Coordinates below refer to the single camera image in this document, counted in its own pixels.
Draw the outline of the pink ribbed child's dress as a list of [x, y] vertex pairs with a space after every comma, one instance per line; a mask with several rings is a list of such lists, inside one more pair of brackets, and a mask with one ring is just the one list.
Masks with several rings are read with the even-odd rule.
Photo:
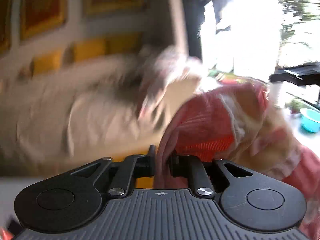
[[181, 189], [167, 167], [172, 152], [202, 161], [227, 159], [299, 189], [307, 203], [300, 230], [319, 239], [319, 157], [293, 135], [260, 83], [231, 84], [185, 102], [167, 126], [156, 154], [154, 186]]

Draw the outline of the turquoise plastic basin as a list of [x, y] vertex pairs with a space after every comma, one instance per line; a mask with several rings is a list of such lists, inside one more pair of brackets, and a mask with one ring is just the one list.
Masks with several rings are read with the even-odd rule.
[[311, 133], [319, 132], [320, 113], [309, 108], [300, 109], [300, 113], [302, 115], [302, 127]]

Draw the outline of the floral pink blanket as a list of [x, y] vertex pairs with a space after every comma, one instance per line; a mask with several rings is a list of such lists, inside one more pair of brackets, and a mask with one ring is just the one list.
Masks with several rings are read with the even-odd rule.
[[207, 71], [199, 58], [175, 46], [158, 48], [144, 45], [139, 54], [140, 83], [136, 118], [142, 131], [159, 130], [179, 105], [196, 94]]

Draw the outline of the beige covered sofa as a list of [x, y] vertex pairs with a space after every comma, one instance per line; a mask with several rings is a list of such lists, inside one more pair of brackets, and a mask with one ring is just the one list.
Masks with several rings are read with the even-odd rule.
[[158, 144], [196, 77], [172, 81], [159, 104], [136, 116], [135, 56], [103, 57], [28, 81], [1, 81], [1, 175], [51, 177], [105, 156]]

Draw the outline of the yellow cushion right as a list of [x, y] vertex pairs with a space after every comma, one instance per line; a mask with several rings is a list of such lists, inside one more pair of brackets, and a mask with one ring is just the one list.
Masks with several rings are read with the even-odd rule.
[[111, 35], [106, 38], [108, 54], [137, 53], [142, 46], [142, 32]]

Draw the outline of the yellow cushion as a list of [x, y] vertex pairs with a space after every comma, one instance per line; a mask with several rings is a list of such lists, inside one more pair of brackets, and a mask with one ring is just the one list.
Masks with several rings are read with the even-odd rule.
[[108, 54], [137, 53], [142, 46], [142, 32], [111, 35], [106, 38]]
[[107, 51], [107, 43], [104, 38], [94, 38], [73, 44], [73, 61], [81, 62], [103, 56]]
[[32, 75], [35, 76], [60, 69], [62, 54], [63, 51], [59, 49], [34, 57], [31, 68]]

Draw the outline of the yellow cushion middle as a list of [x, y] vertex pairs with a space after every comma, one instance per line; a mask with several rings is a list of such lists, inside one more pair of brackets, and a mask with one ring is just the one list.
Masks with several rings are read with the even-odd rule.
[[94, 38], [73, 44], [73, 61], [81, 62], [103, 56], [107, 51], [107, 43], [104, 38]]

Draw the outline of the yellow cushion left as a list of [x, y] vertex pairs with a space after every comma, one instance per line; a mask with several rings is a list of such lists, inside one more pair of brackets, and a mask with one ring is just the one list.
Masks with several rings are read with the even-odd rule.
[[62, 54], [63, 51], [59, 49], [34, 57], [31, 68], [32, 75], [35, 76], [60, 69]]

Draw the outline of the framed picture gold frame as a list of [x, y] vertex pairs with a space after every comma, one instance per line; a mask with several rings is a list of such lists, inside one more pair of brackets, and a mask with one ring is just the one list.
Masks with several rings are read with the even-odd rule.
[[67, 0], [21, 0], [20, 40], [61, 27], [67, 19]]

